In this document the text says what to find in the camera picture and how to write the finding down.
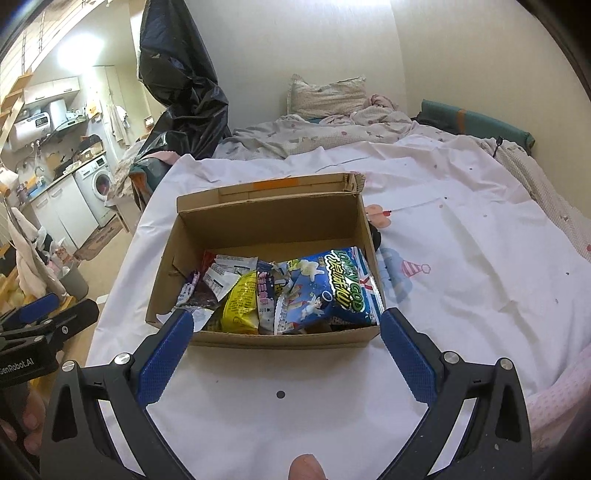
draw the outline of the washing machine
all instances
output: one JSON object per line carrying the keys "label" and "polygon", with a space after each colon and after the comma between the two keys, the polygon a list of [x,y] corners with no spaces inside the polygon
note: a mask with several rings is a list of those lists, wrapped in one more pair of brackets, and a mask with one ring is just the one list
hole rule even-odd
{"label": "washing machine", "polygon": [[113,185],[105,156],[97,157],[78,168],[74,178],[99,227],[104,227],[115,216],[115,212],[105,206],[107,194]]}

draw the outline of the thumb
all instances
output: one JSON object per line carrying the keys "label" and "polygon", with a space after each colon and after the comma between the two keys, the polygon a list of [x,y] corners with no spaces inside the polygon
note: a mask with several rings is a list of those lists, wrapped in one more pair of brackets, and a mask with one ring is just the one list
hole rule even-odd
{"label": "thumb", "polygon": [[288,480],[326,480],[326,475],[316,457],[308,453],[291,463]]}

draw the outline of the blue snack bag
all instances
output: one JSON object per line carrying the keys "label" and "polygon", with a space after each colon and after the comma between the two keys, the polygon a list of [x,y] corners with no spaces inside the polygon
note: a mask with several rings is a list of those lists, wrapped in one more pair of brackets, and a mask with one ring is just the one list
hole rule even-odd
{"label": "blue snack bag", "polygon": [[375,280],[358,247],[292,260],[294,284],[277,300],[275,334],[296,333],[321,320],[377,325],[384,311]]}

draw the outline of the yellow snack bag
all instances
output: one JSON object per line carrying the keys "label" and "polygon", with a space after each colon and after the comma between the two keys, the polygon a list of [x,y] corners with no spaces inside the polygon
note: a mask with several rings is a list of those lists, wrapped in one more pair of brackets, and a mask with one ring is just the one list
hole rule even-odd
{"label": "yellow snack bag", "polygon": [[258,334],[256,271],[241,276],[230,292],[221,324],[226,333]]}

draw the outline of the bed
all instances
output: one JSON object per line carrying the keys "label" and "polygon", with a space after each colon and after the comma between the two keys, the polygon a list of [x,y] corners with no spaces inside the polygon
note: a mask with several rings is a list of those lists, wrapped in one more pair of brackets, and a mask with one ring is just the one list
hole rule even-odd
{"label": "bed", "polygon": [[[181,157],[155,190],[96,329],[87,365],[131,352],[176,197],[286,176],[360,171],[387,306],[472,362],[511,358],[534,450],[554,446],[590,385],[591,228],[525,151],[419,125],[369,105],[318,124],[291,114],[236,131],[212,159]],[[289,215],[278,222],[294,222]],[[279,399],[278,391],[285,397]],[[466,402],[434,471],[466,426]],[[137,469],[104,406],[125,464]],[[379,338],[365,348],[189,347],[150,415],[198,478],[284,478],[313,453],[330,478],[376,478],[425,412]]]}

